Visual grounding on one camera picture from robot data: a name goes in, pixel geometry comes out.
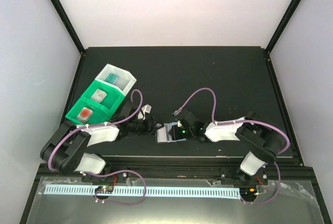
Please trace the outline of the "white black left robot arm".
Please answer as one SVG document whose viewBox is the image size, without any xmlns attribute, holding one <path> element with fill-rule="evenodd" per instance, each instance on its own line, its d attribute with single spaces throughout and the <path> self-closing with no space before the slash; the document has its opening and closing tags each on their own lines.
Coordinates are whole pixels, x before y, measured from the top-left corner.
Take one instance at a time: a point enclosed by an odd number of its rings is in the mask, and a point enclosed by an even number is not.
<svg viewBox="0 0 333 224">
<path fill-rule="evenodd" d="M 89 146 L 113 142 L 129 134 L 157 134 L 164 127 L 150 114 L 151 106 L 146 104 L 140 110 L 131 102 L 125 103 L 121 111 L 110 121 L 97 125 L 75 125 L 63 122 L 40 152 L 40 158 L 47 162 L 50 170 L 63 175 L 73 172 L 93 173 L 100 182 L 111 178 L 112 170 L 105 159 L 98 154 L 87 153 Z"/>
</svg>

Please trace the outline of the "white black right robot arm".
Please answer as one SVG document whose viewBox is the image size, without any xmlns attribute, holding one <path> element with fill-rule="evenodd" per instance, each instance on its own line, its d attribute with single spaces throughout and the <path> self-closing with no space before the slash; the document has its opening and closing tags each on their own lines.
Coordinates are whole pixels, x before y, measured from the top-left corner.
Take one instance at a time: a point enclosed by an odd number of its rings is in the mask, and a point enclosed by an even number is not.
<svg viewBox="0 0 333 224">
<path fill-rule="evenodd" d="M 290 146 L 286 133 L 264 122 L 264 118 L 251 112 L 230 121 L 203 122 L 188 110 L 174 114 L 176 123 L 166 128 L 166 139 L 171 141 L 197 140 L 203 143 L 239 141 L 248 148 L 239 168 L 230 178 L 248 184 L 265 165 L 274 163 L 279 154 Z"/>
</svg>

